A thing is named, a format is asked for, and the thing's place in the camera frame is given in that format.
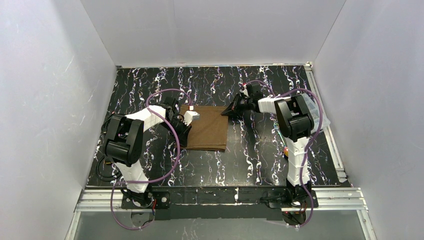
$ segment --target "wall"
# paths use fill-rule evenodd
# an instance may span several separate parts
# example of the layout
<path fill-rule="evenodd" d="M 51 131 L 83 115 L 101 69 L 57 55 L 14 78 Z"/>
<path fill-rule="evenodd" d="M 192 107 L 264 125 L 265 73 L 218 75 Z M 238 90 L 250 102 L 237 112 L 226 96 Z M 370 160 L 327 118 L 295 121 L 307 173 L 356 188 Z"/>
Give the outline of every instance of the wall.
<path fill-rule="evenodd" d="M 3 0 L 0 24 L 0 239 L 63 239 L 115 66 L 79 0 Z"/>
<path fill-rule="evenodd" d="M 82 0 L 116 65 L 306 63 L 345 0 Z"/>
<path fill-rule="evenodd" d="M 423 239 L 424 2 L 347 0 L 313 66 L 379 239 Z"/>

